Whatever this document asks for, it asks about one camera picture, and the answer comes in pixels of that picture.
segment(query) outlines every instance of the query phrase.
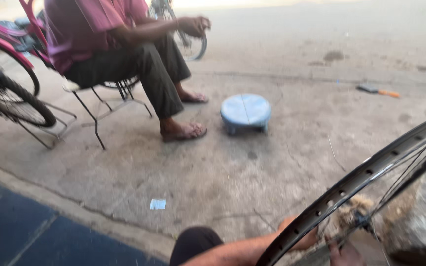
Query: plastic stool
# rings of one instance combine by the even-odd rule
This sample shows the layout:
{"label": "plastic stool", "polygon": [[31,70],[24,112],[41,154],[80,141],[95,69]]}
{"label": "plastic stool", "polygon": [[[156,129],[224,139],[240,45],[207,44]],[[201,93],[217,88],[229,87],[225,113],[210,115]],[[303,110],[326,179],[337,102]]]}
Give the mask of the plastic stool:
{"label": "plastic stool", "polygon": [[234,135],[236,129],[241,127],[255,127],[267,132],[271,106],[260,95],[238,94],[224,100],[221,105],[221,117],[229,135]]}

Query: pink shirt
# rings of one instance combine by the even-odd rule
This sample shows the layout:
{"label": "pink shirt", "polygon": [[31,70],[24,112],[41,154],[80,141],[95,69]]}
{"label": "pink shirt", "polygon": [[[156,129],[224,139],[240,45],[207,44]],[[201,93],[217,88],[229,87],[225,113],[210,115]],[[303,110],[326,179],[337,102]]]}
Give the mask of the pink shirt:
{"label": "pink shirt", "polygon": [[134,26],[145,17],[145,0],[45,0],[47,49],[55,69],[64,74],[76,61],[112,48],[108,30]]}

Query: paper scrap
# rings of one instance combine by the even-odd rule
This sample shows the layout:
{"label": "paper scrap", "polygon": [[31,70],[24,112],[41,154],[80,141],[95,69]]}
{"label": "paper scrap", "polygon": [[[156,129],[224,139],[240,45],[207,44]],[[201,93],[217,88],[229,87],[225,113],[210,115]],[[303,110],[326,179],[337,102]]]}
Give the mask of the paper scrap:
{"label": "paper scrap", "polygon": [[164,210],[164,209],[165,209],[165,199],[151,200],[151,210]]}

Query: yellow object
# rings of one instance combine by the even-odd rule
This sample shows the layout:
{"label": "yellow object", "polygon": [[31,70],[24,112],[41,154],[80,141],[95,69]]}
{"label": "yellow object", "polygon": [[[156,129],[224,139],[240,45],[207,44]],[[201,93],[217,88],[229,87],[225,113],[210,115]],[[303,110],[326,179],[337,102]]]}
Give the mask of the yellow object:
{"label": "yellow object", "polygon": [[382,95],[389,95],[389,96],[392,96],[392,97],[395,97],[395,98],[400,97],[400,94],[398,92],[393,92],[393,91],[379,90],[378,93],[382,94]]}

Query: person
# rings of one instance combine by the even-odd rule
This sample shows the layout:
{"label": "person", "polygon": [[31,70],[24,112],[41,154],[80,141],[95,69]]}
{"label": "person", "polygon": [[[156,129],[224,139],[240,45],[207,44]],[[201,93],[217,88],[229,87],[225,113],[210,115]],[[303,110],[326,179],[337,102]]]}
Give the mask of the person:
{"label": "person", "polygon": [[45,0],[47,51],[54,68],[82,88],[138,76],[160,121],[164,141],[204,136],[202,124],[178,123],[183,103],[206,103],[184,90],[191,76],[171,32],[202,37],[204,17],[155,20],[145,0]]}
{"label": "person", "polygon": [[[286,218],[275,233],[233,243],[223,243],[218,234],[207,227],[183,231],[175,243],[169,266],[255,266],[272,241],[296,218]],[[314,228],[291,250],[306,250],[317,242]],[[363,257],[350,244],[338,248],[331,242],[330,266],[366,266]]]}

